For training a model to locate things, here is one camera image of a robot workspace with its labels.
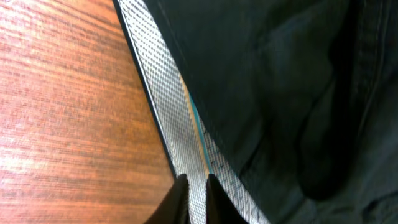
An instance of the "wooden table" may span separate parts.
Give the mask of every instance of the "wooden table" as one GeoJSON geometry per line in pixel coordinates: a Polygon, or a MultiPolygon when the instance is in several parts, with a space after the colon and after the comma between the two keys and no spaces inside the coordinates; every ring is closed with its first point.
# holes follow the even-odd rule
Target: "wooden table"
{"type": "Polygon", "coordinates": [[[0,1],[0,223],[142,223],[173,182],[110,0],[0,1]]]}

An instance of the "gray textured strip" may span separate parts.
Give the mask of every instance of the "gray textured strip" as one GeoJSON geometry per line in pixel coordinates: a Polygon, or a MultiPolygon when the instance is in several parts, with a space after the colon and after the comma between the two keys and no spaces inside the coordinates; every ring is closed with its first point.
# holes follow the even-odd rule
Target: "gray textured strip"
{"type": "MultiPolygon", "coordinates": [[[[189,209],[193,224],[206,223],[206,167],[195,136],[190,103],[186,101],[178,68],[142,0],[118,0],[134,53],[144,76],[145,87],[164,136],[166,150],[177,175],[187,174],[189,209]]],[[[213,172],[219,178],[238,212],[249,223],[268,223],[246,192],[214,141],[202,125],[213,172]]]]}

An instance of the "black garment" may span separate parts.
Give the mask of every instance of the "black garment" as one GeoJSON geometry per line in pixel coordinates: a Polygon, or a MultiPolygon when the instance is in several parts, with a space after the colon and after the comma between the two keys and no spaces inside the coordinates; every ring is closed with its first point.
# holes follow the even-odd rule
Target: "black garment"
{"type": "Polygon", "coordinates": [[[271,223],[394,214],[381,211],[397,208],[395,1],[145,2],[206,128],[271,223]]]}

